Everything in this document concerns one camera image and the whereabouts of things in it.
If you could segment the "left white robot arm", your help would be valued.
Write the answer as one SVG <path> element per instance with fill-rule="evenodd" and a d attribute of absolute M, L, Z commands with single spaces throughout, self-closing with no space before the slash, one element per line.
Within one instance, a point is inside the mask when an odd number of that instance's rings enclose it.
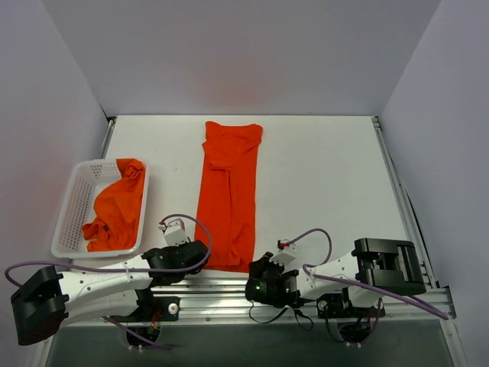
<path fill-rule="evenodd" d="M 210 256 L 200 241 L 152 248 L 141 255 L 102 268 L 70 266 L 58 271 L 52 261 L 38 269 L 11 296 L 18 344 L 29 346 L 53 336 L 63 326 L 103 317 L 176 319 L 176 302 L 161 303 L 153 287 L 182 281 L 202 270 Z"/>

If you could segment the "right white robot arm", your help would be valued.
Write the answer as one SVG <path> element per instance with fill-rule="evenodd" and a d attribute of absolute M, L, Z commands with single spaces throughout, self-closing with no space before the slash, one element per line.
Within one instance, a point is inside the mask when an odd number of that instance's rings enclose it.
<path fill-rule="evenodd" d="M 400 296 L 426 292 L 425 281 L 412 242 L 357 239 L 348 254 L 320 265 L 287 270 L 297 258 L 296 245 L 280 241 L 278 251 L 266 252 L 249 264 L 245 297 L 276 308 L 299 308 L 324 295 L 339 294 L 339 306 L 357 315 L 383 297 L 381 289 Z"/>

